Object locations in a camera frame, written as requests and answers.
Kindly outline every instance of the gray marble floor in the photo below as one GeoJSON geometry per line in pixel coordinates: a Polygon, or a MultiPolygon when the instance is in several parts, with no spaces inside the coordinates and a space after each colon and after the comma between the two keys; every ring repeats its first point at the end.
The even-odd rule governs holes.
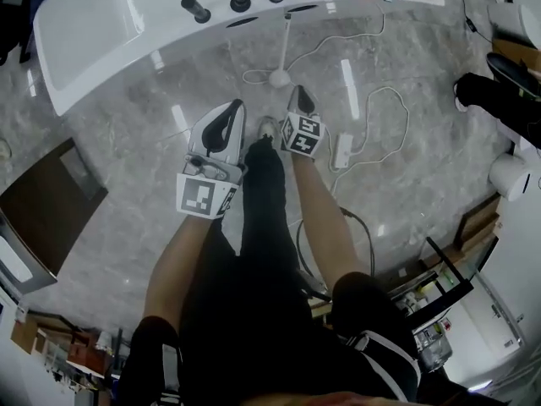
{"type": "MultiPolygon", "coordinates": [[[[485,35],[486,4],[493,1],[467,0],[468,14],[485,35]]],[[[379,15],[293,25],[288,58],[310,51],[326,36],[376,32],[380,26],[379,15]]],[[[205,112],[236,97],[248,109],[248,141],[259,117],[283,116],[291,88],[275,91],[242,81],[247,69],[275,66],[279,46],[279,30],[245,36],[135,85],[91,95],[61,118],[52,110],[36,59],[19,65],[11,56],[0,69],[0,136],[12,146],[13,157],[0,165],[0,190],[68,136],[109,190],[58,284],[27,296],[29,305],[82,326],[133,331],[152,267],[183,220],[175,211],[175,176],[183,165],[189,128],[205,112]]],[[[372,231],[377,272],[418,255],[427,235],[447,239],[461,214],[494,191],[487,180],[489,166],[508,142],[482,110],[457,112],[452,92],[461,74],[489,74],[484,63],[489,49],[488,42],[464,29],[462,1],[446,0],[444,8],[394,10],[382,36],[329,41],[292,69],[293,81],[317,97],[331,133],[349,131],[359,144],[365,134],[364,103],[372,90],[394,87],[411,112],[402,151],[381,164],[356,167],[336,191],[340,204],[372,231]],[[352,69],[353,106],[343,61],[352,69]]],[[[405,113],[396,97],[384,91],[373,99],[370,137],[359,161],[378,160],[395,149],[404,130],[405,113]]],[[[300,219],[298,195],[291,161],[282,157],[294,233],[300,219]]],[[[335,175],[327,161],[328,151],[322,148],[316,164],[330,184],[335,175]]],[[[224,221],[236,249],[243,226],[241,200],[235,197],[224,221]]],[[[359,257],[367,261],[363,230],[352,224],[352,233],[359,257]]],[[[305,241],[301,245],[309,257],[305,241]]]]}

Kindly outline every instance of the black bag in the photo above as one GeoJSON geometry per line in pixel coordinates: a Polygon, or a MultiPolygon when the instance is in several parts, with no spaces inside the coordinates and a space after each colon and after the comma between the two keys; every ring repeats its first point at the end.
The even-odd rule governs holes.
{"type": "Polygon", "coordinates": [[[0,0],[0,66],[17,45],[21,45],[19,61],[30,59],[27,47],[31,33],[30,0],[0,0]]]}

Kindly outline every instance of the black cable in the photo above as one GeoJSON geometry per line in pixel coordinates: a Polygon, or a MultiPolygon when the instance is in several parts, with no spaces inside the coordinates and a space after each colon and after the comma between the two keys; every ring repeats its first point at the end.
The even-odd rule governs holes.
{"type": "MultiPolygon", "coordinates": [[[[372,244],[372,236],[370,235],[369,228],[361,218],[359,218],[354,213],[350,212],[345,207],[340,207],[340,210],[342,211],[342,214],[344,215],[344,217],[350,217],[350,218],[353,218],[353,219],[357,220],[361,224],[361,226],[363,226],[364,231],[366,232],[366,235],[369,238],[369,245],[370,245],[370,276],[373,277],[375,275],[375,253],[374,253],[374,245],[372,244]]],[[[304,259],[303,253],[301,251],[300,236],[301,236],[301,228],[303,227],[303,224],[304,224],[304,221],[301,220],[301,222],[298,224],[298,228],[297,228],[296,243],[297,243],[298,259],[300,260],[301,265],[303,265],[304,270],[311,277],[314,277],[314,274],[308,268],[308,264],[306,263],[306,260],[304,259]]]]}
{"type": "Polygon", "coordinates": [[[492,46],[494,48],[496,48],[496,50],[498,50],[498,52],[502,55],[502,56],[505,56],[505,54],[494,44],[494,42],[492,40],[490,40],[488,37],[486,37],[485,35],[483,35],[479,30],[478,28],[476,27],[476,25],[473,23],[472,19],[470,17],[467,16],[467,11],[466,11],[466,0],[462,0],[462,7],[464,9],[464,18],[466,19],[466,25],[468,27],[469,30],[471,30],[473,33],[477,33],[479,36],[481,36],[483,39],[485,39],[488,43],[492,44],[492,46]]]}

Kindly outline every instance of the white counter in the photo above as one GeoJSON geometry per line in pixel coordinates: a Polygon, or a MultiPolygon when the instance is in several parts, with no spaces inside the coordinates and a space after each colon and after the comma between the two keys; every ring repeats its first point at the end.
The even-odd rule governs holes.
{"type": "MultiPolygon", "coordinates": [[[[210,21],[203,25],[181,7],[181,0],[46,0],[34,29],[43,76],[56,112],[64,114],[114,74],[169,44],[172,46],[158,61],[156,56],[152,62],[147,59],[149,62],[135,65],[134,73],[175,63],[228,37],[279,23],[285,11],[299,6],[315,5],[294,15],[302,20],[369,14],[369,5],[361,4],[366,0],[251,0],[251,8],[242,14],[230,9],[230,0],[198,1],[212,12],[210,21]],[[249,24],[230,26],[254,17],[249,24]]],[[[402,1],[445,4],[445,0],[402,1]]]]}

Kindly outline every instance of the foot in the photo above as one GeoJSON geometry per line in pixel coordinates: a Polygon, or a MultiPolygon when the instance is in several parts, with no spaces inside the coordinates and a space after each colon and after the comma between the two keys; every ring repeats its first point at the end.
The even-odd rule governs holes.
{"type": "Polygon", "coordinates": [[[271,116],[264,116],[261,119],[260,128],[257,131],[257,139],[261,140],[264,137],[269,137],[272,145],[275,144],[275,141],[278,140],[278,134],[280,133],[280,128],[278,121],[271,116]]]}
{"type": "Polygon", "coordinates": [[[456,83],[453,85],[453,91],[455,92],[455,107],[459,112],[466,112],[467,107],[465,105],[462,105],[462,103],[458,100],[458,97],[456,96],[456,83]]]}

